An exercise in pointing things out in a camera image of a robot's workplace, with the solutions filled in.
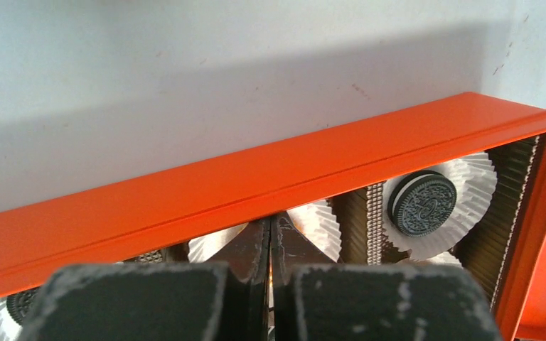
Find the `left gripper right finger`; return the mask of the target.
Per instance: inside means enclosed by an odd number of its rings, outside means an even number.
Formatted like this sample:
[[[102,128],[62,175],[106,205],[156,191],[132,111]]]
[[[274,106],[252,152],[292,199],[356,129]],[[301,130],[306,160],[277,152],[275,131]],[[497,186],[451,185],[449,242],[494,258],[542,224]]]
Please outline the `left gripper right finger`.
[[[464,269],[336,263],[281,212],[271,218],[277,340],[500,340]]]

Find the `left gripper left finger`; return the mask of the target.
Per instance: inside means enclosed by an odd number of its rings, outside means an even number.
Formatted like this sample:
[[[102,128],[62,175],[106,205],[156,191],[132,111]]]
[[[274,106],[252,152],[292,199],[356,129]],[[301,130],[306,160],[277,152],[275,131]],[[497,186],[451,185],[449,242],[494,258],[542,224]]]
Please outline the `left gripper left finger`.
[[[266,340],[271,222],[203,263],[76,264],[39,290],[21,340]]]

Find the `orange tin box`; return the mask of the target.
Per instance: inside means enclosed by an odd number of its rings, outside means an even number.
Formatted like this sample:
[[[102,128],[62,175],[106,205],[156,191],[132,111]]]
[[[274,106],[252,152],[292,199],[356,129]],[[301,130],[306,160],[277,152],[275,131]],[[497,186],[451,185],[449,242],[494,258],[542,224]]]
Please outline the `orange tin box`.
[[[546,109],[472,92],[0,212],[0,297],[466,154],[546,135]],[[496,309],[516,337],[546,240],[546,147]]]

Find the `black cookie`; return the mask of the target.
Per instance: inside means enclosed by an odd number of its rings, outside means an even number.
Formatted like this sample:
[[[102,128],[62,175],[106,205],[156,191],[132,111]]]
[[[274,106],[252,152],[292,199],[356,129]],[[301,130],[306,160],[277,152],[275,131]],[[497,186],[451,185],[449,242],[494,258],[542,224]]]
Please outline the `black cookie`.
[[[8,314],[18,325],[23,325],[23,321],[31,309],[39,289],[40,287],[30,288],[6,297]]]
[[[401,234],[423,237],[448,220],[456,201],[456,187],[447,177],[433,170],[419,170],[394,186],[387,214]]]

